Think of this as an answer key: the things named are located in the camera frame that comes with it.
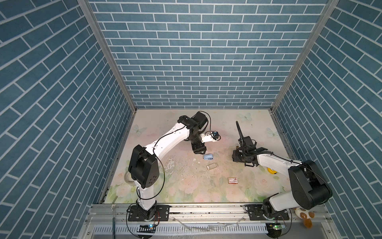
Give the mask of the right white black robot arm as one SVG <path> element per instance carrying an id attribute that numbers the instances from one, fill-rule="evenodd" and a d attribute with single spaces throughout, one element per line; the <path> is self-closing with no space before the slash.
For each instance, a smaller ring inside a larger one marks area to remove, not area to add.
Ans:
<path id="1" fill-rule="evenodd" d="M 234 162 L 245 166 L 262 166 L 289 179 L 290 190 L 268 197 L 263 201 L 263 210 L 269 213 L 301 207 L 309 210 L 326 203 L 333 195 L 332 189 L 312 160 L 297 161 L 257 147 L 251 137 L 241 137 L 233 151 Z"/>

